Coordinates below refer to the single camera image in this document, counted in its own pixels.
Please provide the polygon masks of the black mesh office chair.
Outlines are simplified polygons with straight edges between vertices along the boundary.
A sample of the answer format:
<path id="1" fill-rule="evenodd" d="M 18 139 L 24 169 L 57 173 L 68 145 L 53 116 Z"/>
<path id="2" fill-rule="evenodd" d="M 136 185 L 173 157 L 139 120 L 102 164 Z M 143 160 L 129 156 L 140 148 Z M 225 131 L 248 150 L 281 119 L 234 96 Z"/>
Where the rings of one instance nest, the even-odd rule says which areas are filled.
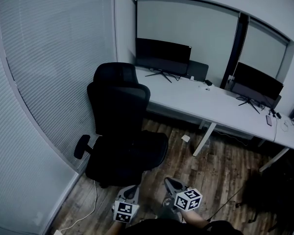
<path id="1" fill-rule="evenodd" d="M 92 106 L 98 138 L 132 140 L 142 129 L 150 99 L 150 90 L 138 82 L 134 65 L 121 62 L 104 63 L 98 66 L 93 81 L 87 86 L 87 95 Z M 96 142 L 89 146 L 89 135 L 83 135 L 74 151 L 81 159 L 90 155 L 85 174 L 102 188 L 139 185 L 142 174 L 136 170 L 106 169 L 94 161 Z"/>

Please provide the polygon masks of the person's right forearm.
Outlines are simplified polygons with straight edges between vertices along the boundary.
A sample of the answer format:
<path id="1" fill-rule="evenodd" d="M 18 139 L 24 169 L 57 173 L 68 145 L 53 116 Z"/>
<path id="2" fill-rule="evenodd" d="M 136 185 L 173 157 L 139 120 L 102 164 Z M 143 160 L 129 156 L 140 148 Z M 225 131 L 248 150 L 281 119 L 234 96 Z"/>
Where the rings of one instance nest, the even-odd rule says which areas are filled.
<path id="1" fill-rule="evenodd" d="M 196 213 L 194 210 L 190 211 L 182 211 L 182 216 L 188 223 L 200 223 L 200 224 L 207 224 L 208 221 L 202 218 L 198 213 Z"/>

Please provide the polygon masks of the white roller blind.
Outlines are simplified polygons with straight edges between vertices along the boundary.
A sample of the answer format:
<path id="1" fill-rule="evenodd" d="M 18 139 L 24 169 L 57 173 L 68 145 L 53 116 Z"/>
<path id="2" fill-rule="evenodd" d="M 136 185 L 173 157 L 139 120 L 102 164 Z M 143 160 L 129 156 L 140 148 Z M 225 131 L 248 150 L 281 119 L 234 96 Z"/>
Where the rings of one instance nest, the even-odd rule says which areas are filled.
<path id="1" fill-rule="evenodd" d="M 191 46 L 191 60 L 226 68 L 239 14 L 193 0 L 137 0 L 137 36 Z"/>
<path id="2" fill-rule="evenodd" d="M 289 41 L 265 25 L 250 19 L 240 62 L 284 82 L 283 60 Z"/>

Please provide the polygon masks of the black swivel chair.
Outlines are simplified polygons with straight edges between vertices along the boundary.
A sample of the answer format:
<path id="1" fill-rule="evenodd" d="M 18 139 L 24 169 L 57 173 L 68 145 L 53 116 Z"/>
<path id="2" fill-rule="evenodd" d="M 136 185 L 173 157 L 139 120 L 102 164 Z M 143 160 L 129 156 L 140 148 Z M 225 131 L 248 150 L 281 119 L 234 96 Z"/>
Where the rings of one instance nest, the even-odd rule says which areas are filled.
<path id="1" fill-rule="evenodd" d="M 243 187 L 242 201 L 235 205 L 246 205 L 255 210 L 253 219 L 260 213 L 270 212 L 276 215 L 276 223 L 268 229 L 276 228 L 294 231 L 294 178 L 287 173 L 269 168 L 263 173 L 253 173 Z"/>

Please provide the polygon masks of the dark grey desk divider panel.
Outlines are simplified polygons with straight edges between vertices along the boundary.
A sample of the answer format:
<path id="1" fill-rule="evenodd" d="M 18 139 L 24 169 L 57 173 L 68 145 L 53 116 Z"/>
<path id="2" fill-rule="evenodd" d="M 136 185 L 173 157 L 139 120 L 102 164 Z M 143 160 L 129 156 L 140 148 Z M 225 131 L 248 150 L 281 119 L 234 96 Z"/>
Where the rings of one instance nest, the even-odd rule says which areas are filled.
<path id="1" fill-rule="evenodd" d="M 278 97 L 276 99 L 272 99 L 272 98 L 264 95 L 261 104 L 270 108 L 270 109 L 275 109 L 277 104 L 281 100 L 281 98 L 282 98 L 281 95 L 278 95 Z"/>
<path id="2" fill-rule="evenodd" d="M 190 79 L 193 77 L 194 81 L 204 82 L 208 69 L 209 66 L 207 64 L 190 60 L 188 64 L 187 78 Z"/>

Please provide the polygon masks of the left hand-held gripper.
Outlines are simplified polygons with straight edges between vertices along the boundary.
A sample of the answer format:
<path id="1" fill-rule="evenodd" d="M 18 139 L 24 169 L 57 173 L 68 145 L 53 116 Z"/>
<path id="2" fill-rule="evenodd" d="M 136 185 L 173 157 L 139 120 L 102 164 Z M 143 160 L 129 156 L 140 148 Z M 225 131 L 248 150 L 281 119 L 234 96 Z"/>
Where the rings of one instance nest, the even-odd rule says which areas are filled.
<path id="1" fill-rule="evenodd" d="M 112 205 L 114 221 L 122 223 L 130 223 L 132 221 L 140 207 L 138 205 L 139 192 L 140 187 L 137 185 L 127 186 L 119 191 Z"/>

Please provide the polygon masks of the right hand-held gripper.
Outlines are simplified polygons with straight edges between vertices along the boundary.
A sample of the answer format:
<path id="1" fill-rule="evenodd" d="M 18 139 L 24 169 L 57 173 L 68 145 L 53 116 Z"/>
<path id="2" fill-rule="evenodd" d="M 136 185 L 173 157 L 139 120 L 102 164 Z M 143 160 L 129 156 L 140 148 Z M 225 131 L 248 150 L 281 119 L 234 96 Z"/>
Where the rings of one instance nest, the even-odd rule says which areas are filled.
<path id="1" fill-rule="evenodd" d="M 163 201 L 163 206 L 173 212 L 189 212 L 199 208 L 203 195 L 196 188 L 188 188 L 182 181 L 166 177 L 164 179 L 168 197 Z"/>

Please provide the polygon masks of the white desk leg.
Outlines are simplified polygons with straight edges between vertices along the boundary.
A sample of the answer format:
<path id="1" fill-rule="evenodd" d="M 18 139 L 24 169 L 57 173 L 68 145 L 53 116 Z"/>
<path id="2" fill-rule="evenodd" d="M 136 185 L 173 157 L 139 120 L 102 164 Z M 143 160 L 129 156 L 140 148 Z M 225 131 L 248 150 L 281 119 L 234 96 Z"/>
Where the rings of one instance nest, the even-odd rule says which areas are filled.
<path id="1" fill-rule="evenodd" d="M 214 131 L 215 127 L 216 127 L 216 123 L 211 122 L 210 126 L 208 127 L 208 129 L 206 130 L 203 138 L 201 139 L 199 145 L 197 146 L 197 148 L 195 149 L 194 153 L 192 154 L 192 156 L 196 157 L 200 151 L 202 150 L 202 148 L 204 147 L 204 145 L 206 144 L 206 142 L 208 141 L 211 133 Z"/>
<path id="2" fill-rule="evenodd" d="M 268 161 L 265 165 L 259 168 L 259 172 L 262 173 L 269 167 L 271 167 L 275 162 L 277 162 L 283 155 L 285 155 L 289 151 L 288 147 L 284 147 L 277 155 L 275 155 L 270 161 Z"/>

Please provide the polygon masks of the person's left forearm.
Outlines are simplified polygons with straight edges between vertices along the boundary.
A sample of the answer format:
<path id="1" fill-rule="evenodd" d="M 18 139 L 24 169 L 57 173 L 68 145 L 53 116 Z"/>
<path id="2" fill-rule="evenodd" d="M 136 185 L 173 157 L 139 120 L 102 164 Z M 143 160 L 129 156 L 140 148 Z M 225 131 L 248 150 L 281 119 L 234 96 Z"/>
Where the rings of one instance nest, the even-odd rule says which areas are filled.
<path id="1" fill-rule="evenodd" d="M 106 235 L 119 235 L 126 228 L 126 223 L 115 221 Z"/>

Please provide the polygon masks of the person's black shirt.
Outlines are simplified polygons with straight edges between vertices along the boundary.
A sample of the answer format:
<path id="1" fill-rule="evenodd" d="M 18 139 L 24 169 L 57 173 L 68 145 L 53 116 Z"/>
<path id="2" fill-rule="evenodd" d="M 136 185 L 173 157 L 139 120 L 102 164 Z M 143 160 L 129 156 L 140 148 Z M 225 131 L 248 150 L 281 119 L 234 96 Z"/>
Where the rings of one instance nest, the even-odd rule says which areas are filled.
<path id="1" fill-rule="evenodd" d="M 243 235 L 227 221 L 214 221 L 203 228 L 173 219 L 147 219 L 132 225 L 120 235 Z"/>

